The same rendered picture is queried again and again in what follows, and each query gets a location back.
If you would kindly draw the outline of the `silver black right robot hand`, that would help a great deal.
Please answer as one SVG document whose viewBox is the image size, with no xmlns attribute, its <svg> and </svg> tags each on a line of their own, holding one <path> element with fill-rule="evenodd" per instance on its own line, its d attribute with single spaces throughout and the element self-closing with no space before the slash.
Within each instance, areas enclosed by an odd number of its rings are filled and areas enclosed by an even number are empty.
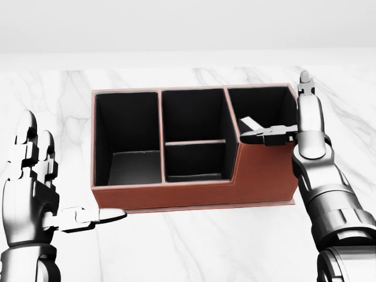
<svg viewBox="0 0 376 282">
<path fill-rule="evenodd" d="M 296 140 L 300 156 L 309 160 L 334 157 L 330 139 L 325 134 L 324 116 L 320 99 L 315 95 L 314 79 L 302 71 L 298 84 L 297 124 L 274 125 L 241 133 L 240 141 L 266 146 L 284 145 Z"/>
</svg>

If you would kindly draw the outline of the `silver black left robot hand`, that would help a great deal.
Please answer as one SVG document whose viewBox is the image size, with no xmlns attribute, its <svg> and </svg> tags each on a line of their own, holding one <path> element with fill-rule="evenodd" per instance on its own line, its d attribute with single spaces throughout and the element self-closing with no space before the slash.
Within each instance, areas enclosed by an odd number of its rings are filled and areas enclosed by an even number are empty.
<svg viewBox="0 0 376 282">
<path fill-rule="evenodd" d="M 114 208 L 59 211 L 59 194 L 53 185 L 57 175 L 53 136 L 47 130 L 37 133 L 36 118 L 26 110 L 17 126 L 3 190 L 2 218 L 9 246 L 50 243 L 56 230 L 85 231 L 127 216 Z"/>
</svg>

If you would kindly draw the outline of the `red-brown desk caddy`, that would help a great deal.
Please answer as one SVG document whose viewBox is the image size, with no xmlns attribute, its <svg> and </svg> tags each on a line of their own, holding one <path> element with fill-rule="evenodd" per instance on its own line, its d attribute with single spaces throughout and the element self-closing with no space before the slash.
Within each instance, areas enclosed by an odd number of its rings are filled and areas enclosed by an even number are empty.
<svg viewBox="0 0 376 282">
<path fill-rule="evenodd" d="M 290 204 L 291 137 L 241 141 L 250 117 L 291 128 L 288 84 L 108 89 L 92 93 L 91 189 L 101 208 L 145 213 Z"/>
</svg>

